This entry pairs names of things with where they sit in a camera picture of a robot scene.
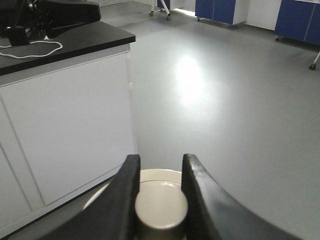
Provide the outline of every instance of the white cabinet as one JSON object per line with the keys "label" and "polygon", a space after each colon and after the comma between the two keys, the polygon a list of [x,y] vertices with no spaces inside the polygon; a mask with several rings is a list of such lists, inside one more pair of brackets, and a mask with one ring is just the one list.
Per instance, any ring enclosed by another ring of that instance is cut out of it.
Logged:
{"label": "white cabinet", "polygon": [[275,30],[281,0],[250,0],[246,23],[255,27]]}
{"label": "white cabinet", "polygon": [[0,229],[31,212],[0,145]]}
{"label": "white cabinet", "polygon": [[126,55],[0,88],[46,205],[134,153]]}
{"label": "white cabinet", "polygon": [[1,76],[0,239],[112,177],[136,153],[129,50]]}

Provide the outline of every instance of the white wall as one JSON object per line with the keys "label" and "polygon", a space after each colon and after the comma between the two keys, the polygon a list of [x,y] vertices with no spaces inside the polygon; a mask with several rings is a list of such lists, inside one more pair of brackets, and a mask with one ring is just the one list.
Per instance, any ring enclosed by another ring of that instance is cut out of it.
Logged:
{"label": "white wall", "polygon": [[275,30],[281,0],[250,0],[247,24]]}

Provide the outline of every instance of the black countertop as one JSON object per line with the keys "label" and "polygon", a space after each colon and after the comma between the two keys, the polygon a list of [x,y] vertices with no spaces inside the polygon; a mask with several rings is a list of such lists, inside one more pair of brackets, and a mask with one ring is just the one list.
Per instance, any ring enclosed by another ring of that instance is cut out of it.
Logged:
{"label": "black countertop", "polygon": [[[50,56],[40,58],[14,59],[0,56],[0,76],[133,43],[136,41],[136,36],[107,23],[98,21],[71,29],[50,41],[62,43],[63,48]],[[8,45],[10,45],[8,39],[0,38],[0,46]],[[27,55],[45,55],[57,47],[57,44],[36,43],[10,49],[0,48],[0,51],[4,54],[22,57]]]}

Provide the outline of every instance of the lab stool leg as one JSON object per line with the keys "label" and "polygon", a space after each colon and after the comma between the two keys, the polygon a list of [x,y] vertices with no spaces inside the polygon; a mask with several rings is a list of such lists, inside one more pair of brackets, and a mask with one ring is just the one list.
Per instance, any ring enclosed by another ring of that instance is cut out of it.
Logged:
{"label": "lab stool leg", "polygon": [[319,57],[320,57],[320,52],[318,53],[318,56],[316,56],[313,64],[311,64],[311,65],[309,66],[309,69],[310,69],[310,70],[315,70],[315,69],[316,69],[316,67],[317,67],[316,64],[317,64],[317,61],[318,61]]}
{"label": "lab stool leg", "polygon": [[166,14],[167,14],[166,19],[167,20],[171,20],[171,15],[170,15],[169,9],[168,9],[168,7],[167,7],[167,5],[165,3],[165,0],[161,0],[161,3],[163,5],[163,7],[164,7],[164,10],[165,10]]}
{"label": "lab stool leg", "polygon": [[153,16],[153,15],[154,15],[155,6],[156,6],[156,1],[157,1],[157,0],[152,1],[151,12],[149,12],[149,15],[150,15],[150,16]]}

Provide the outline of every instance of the blue cabinet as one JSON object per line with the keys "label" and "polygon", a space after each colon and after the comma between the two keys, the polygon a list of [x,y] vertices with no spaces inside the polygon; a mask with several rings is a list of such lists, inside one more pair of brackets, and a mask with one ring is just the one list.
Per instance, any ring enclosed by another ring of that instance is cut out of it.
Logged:
{"label": "blue cabinet", "polygon": [[249,0],[196,0],[195,15],[226,24],[247,20]]}
{"label": "blue cabinet", "polygon": [[275,34],[320,45],[320,4],[282,0]]}
{"label": "blue cabinet", "polygon": [[214,0],[197,0],[195,2],[195,15],[205,19],[214,19]]}
{"label": "blue cabinet", "polygon": [[214,0],[213,20],[233,24],[236,0]]}
{"label": "blue cabinet", "polygon": [[320,45],[320,4],[316,4],[305,41]]}
{"label": "blue cabinet", "polygon": [[282,0],[275,34],[304,41],[314,5],[310,2]]}

